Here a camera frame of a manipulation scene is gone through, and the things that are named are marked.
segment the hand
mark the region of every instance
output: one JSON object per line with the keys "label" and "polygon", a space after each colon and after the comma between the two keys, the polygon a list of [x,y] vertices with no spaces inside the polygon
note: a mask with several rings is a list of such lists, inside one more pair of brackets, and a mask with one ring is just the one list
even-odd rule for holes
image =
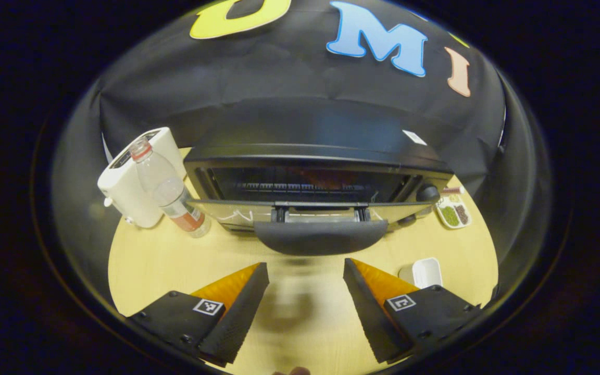
{"label": "hand", "polygon": [[[285,375],[285,374],[275,371],[272,375]],[[309,370],[307,370],[307,368],[296,367],[296,368],[293,368],[293,370],[291,370],[289,375],[311,375],[311,374],[309,373]]]}

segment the toaster oven handle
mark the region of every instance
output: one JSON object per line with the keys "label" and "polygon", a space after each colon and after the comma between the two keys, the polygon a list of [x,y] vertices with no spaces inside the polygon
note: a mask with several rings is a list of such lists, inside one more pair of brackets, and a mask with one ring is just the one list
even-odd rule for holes
{"label": "toaster oven handle", "polygon": [[388,230],[388,221],[284,223],[254,221],[256,235],[282,254],[314,256],[357,252],[372,246]]}

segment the white dish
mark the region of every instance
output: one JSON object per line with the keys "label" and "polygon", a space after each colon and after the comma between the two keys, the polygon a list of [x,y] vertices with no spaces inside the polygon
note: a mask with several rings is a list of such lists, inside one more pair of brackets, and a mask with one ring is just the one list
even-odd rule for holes
{"label": "white dish", "polygon": [[[467,216],[466,222],[464,222],[462,220],[462,218],[460,218],[460,216],[457,212],[457,207],[460,207],[460,206],[464,208],[464,214]],[[447,226],[448,228],[451,228],[451,229],[464,228],[465,226],[468,226],[469,224],[471,224],[471,215],[469,214],[469,210],[467,209],[467,206],[465,206],[464,202],[462,202],[462,198],[460,198],[460,196],[457,194],[448,195],[446,197],[441,197],[441,199],[435,204],[435,209],[436,209],[436,215],[438,215],[440,217],[443,225]],[[448,220],[444,216],[445,214],[442,211],[442,209],[451,209],[453,211],[453,213],[455,214],[455,217],[457,218],[456,226],[452,225],[448,222]]]}
{"label": "white dish", "polygon": [[414,262],[413,265],[402,267],[398,277],[421,289],[432,285],[443,286],[441,268],[436,258],[420,259]]}

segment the brown beans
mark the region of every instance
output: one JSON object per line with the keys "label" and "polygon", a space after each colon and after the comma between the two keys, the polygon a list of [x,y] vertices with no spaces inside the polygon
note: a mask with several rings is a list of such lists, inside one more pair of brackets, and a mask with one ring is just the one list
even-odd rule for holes
{"label": "brown beans", "polygon": [[462,224],[467,224],[469,221],[469,216],[467,216],[467,212],[465,211],[464,206],[455,206],[455,211],[457,211],[457,216],[460,217],[460,221]]}

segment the white sticker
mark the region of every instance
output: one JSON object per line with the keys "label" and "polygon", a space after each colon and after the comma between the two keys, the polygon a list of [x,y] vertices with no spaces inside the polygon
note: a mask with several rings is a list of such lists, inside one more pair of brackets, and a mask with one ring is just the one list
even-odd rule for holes
{"label": "white sticker", "polygon": [[192,210],[190,211],[189,214],[195,221],[198,221],[198,219],[201,218],[201,212],[198,211],[198,209],[196,207],[191,207],[191,208],[192,208]]}
{"label": "white sticker", "polygon": [[412,132],[412,131],[408,131],[408,130],[402,130],[404,131],[404,133],[411,138],[412,141],[414,141],[415,143],[418,143],[419,145],[427,145],[427,143],[424,142],[424,140],[422,140],[416,133]]}

